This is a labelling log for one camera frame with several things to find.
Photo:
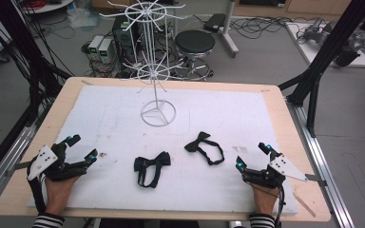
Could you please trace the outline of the black metal frame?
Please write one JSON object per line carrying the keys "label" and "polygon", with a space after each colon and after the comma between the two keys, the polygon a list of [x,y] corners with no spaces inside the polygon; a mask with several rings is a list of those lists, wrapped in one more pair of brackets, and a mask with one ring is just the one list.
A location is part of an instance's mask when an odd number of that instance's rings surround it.
{"label": "black metal frame", "polygon": [[0,44],[29,83],[29,106],[0,144],[0,163],[25,126],[38,119],[38,108],[56,98],[72,74],[51,63],[38,48],[29,26],[22,17],[17,0],[0,0],[0,23],[6,30],[0,34]]}
{"label": "black metal frame", "polygon": [[315,118],[320,79],[364,18],[365,0],[352,0],[312,63],[297,77],[279,85],[280,90],[296,86],[295,90],[287,96],[287,101],[294,106],[303,106],[304,99],[310,96],[306,129],[313,138],[316,136]]}

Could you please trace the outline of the black bow tie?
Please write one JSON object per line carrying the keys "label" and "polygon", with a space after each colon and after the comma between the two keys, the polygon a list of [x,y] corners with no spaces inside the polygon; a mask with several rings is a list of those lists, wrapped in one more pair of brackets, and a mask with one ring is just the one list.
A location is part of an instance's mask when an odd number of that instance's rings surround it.
{"label": "black bow tie", "polygon": [[[205,160],[206,160],[206,162],[207,162],[208,165],[218,165],[218,164],[220,164],[220,163],[222,163],[222,162],[225,161],[224,152],[223,152],[221,146],[217,142],[210,141],[209,140],[209,137],[210,137],[210,134],[201,131],[199,133],[197,139],[194,140],[193,142],[188,143],[184,147],[184,149],[187,152],[190,152],[190,153],[199,152],[205,158]],[[206,143],[208,145],[217,147],[219,149],[221,158],[219,160],[212,161],[209,158],[209,156],[207,155],[207,153],[200,147],[200,144],[201,143]]]}
{"label": "black bow tie", "polygon": [[[134,171],[138,173],[137,183],[144,188],[155,188],[158,185],[162,167],[169,166],[171,164],[170,156],[168,152],[161,152],[156,158],[153,160],[149,160],[147,158],[138,157],[134,161]],[[154,178],[150,184],[145,184],[146,171],[149,166],[155,166],[155,174]]]}

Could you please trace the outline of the aluminium rail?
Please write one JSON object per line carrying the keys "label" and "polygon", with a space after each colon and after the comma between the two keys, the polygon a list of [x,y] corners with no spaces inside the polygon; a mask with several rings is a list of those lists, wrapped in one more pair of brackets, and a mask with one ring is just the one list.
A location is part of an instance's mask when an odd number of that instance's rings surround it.
{"label": "aluminium rail", "polygon": [[15,133],[8,143],[0,146],[0,194],[5,189],[8,181],[13,175],[15,168],[26,153],[38,127],[36,125],[25,126],[18,133]]}
{"label": "aluminium rail", "polygon": [[328,162],[316,137],[313,137],[306,127],[307,115],[303,107],[286,103],[295,122],[300,138],[315,171],[317,182],[322,194],[328,203],[330,214],[334,217],[339,228],[355,228],[351,215],[336,185]]}

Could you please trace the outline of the wooden table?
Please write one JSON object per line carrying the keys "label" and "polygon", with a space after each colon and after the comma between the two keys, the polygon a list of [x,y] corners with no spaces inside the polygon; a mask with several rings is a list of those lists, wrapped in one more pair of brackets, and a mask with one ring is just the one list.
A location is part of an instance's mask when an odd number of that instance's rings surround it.
{"label": "wooden table", "polygon": [[[60,129],[67,115],[76,103],[77,96],[83,88],[88,86],[117,86],[139,89],[143,84],[138,80],[117,80],[110,78],[73,77],[68,79],[47,116],[38,127],[34,138],[22,158],[24,162],[30,160],[36,154],[36,150],[41,144],[54,142],[60,133]],[[309,162],[295,123],[292,120],[290,111],[277,86],[167,81],[163,83],[163,87],[166,89],[186,88],[198,91],[238,91],[261,94],[264,98],[280,151],[289,156],[300,170],[310,174],[315,173]],[[25,174],[26,171],[24,169],[18,169],[11,176],[0,195],[0,217],[32,217],[37,214],[35,208],[26,206],[27,200],[31,197],[31,191],[29,190]],[[313,218],[295,199],[298,213],[293,216],[284,216],[282,218],[284,221],[327,222],[332,218],[322,191],[316,182],[294,180],[291,186],[295,189],[295,193],[316,213],[316,217]]]}

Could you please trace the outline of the person's left hand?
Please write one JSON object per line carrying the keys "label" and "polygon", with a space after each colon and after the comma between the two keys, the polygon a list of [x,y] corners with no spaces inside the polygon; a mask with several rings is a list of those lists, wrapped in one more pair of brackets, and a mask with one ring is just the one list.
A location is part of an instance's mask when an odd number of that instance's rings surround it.
{"label": "person's left hand", "polygon": [[61,216],[64,212],[74,183],[78,177],[68,180],[53,181],[45,179],[48,194],[46,213]]}

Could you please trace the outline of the black round stool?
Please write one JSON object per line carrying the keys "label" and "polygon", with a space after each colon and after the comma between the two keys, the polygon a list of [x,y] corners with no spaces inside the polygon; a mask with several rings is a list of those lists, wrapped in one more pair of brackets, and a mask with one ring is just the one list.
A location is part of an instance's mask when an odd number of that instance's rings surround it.
{"label": "black round stool", "polygon": [[175,37],[175,48],[181,58],[175,63],[174,72],[178,78],[191,81],[205,81],[214,71],[203,60],[215,47],[212,35],[201,30],[185,30]]}

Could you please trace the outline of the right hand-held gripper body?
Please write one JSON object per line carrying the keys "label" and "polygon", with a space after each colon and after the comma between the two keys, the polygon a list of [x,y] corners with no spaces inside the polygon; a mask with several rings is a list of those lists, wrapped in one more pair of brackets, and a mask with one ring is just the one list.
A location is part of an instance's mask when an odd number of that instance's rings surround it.
{"label": "right hand-held gripper body", "polygon": [[267,188],[282,186],[286,178],[307,181],[306,175],[301,172],[286,156],[279,154],[270,160],[265,169],[255,170],[242,163],[242,180]]}

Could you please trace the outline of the grey power supply unit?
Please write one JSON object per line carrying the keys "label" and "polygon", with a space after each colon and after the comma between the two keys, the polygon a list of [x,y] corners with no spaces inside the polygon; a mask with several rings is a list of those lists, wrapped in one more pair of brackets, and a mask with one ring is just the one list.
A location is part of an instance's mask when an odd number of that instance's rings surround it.
{"label": "grey power supply unit", "polygon": [[96,35],[88,45],[89,57],[93,61],[100,60],[99,47],[104,39],[103,35]]}
{"label": "grey power supply unit", "polygon": [[102,41],[99,47],[99,55],[103,64],[110,64],[113,60],[114,49],[112,46],[112,40],[110,38],[105,38]]}

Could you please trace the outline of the thin wooden stick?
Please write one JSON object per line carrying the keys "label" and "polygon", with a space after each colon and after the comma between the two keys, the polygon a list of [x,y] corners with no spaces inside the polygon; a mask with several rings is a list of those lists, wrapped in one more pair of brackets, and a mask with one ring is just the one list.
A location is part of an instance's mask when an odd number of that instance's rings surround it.
{"label": "thin wooden stick", "polygon": [[316,213],[311,209],[311,207],[308,206],[308,204],[297,194],[293,193],[295,199],[298,201],[298,203],[313,217],[316,217]]}

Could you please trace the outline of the black adapter box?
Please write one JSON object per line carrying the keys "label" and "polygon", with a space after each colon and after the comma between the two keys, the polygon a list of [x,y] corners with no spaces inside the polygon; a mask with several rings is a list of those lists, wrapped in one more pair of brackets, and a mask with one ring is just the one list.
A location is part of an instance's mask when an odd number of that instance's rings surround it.
{"label": "black adapter box", "polygon": [[203,25],[205,30],[211,32],[218,32],[220,28],[224,26],[226,15],[224,13],[213,14]]}

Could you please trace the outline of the white wire display rack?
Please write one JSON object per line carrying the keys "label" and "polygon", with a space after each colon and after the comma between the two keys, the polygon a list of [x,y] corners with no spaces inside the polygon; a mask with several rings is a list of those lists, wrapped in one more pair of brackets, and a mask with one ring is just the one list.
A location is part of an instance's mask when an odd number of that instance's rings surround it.
{"label": "white wire display rack", "polygon": [[108,1],[108,4],[114,7],[124,8],[121,13],[101,14],[103,17],[115,17],[124,15],[127,18],[128,26],[125,31],[132,29],[134,25],[141,26],[144,34],[144,50],[142,56],[144,63],[141,66],[125,65],[136,71],[136,79],[146,85],[153,86],[154,99],[143,105],[141,109],[142,120],[155,127],[162,127],[171,124],[177,117],[176,107],[158,96],[158,90],[162,89],[163,83],[170,78],[170,72],[173,67],[169,64],[169,45],[165,45],[165,54],[162,59],[156,59],[155,48],[155,30],[162,31],[160,23],[165,25],[165,31],[168,31],[167,19],[180,19],[180,16],[172,15],[170,10],[181,9],[183,6],[164,6],[159,0],[147,2],[145,0],[136,0],[129,6],[116,4]]}

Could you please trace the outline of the grey robot device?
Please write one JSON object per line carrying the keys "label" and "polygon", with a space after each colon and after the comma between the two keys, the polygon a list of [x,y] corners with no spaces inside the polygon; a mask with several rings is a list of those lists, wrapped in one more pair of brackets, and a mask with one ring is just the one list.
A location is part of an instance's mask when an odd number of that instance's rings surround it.
{"label": "grey robot device", "polygon": [[[336,26],[336,21],[331,21],[322,27],[320,25],[322,21],[323,19],[318,17],[311,26],[307,27],[301,35],[297,36],[297,39],[304,42],[313,40],[321,47]],[[339,67],[348,66],[352,61],[360,56],[358,52],[361,48],[362,36],[360,34],[353,33],[336,55],[334,63]]]}

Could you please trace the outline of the white foam mat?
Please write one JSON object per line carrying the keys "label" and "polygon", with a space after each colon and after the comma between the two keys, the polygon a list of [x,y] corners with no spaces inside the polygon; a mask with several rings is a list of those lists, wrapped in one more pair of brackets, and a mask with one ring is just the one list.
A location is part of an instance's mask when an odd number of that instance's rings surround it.
{"label": "white foam mat", "polygon": [[[254,208],[252,190],[236,169],[240,156],[251,168],[266,167],[269,158],[259,143],[278,146],[264,98],[256,92],[167,89],[158,96],[177,110],[175,120],[155,127],[141,118],[153,90],[94,85],[81,90],[67,115],[57,143],[68,136],[81,140],[67,150],[67,162],[79,162],[91,150],[98,158],[77,180],[68,205],[72,209],[108,209],[148,213],[246,213]],[[203,131],[218,143],[225,161],[208,165],[184,147]],[[134,161],[153,160],[168,152],[158,185],[138,183]]]}

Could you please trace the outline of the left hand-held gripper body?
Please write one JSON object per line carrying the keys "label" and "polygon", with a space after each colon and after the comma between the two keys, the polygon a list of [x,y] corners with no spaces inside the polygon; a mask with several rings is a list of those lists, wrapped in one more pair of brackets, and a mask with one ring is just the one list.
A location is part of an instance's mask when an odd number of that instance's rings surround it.
{"label": "left hand-held gripper body", "polygon": [[27,179],[32,181],[45,174],[52,181],[64,181],[84,175],[87,171],[87,165],[84,161],[65,162],[68,147],[65,140],[54,143],[52,146],[44,145],[31,161]]}

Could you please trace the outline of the person's right hand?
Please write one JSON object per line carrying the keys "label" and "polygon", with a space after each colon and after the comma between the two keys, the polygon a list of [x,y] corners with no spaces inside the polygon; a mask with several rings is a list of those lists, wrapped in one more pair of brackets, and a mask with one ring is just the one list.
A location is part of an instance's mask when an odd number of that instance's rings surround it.
{"label": "person's right hand", "polygon": [[277,188],[263,187],[252,183],[253,198],[255,202],[256,212],[271,216],[277,198],[279,197],[279,190]]}

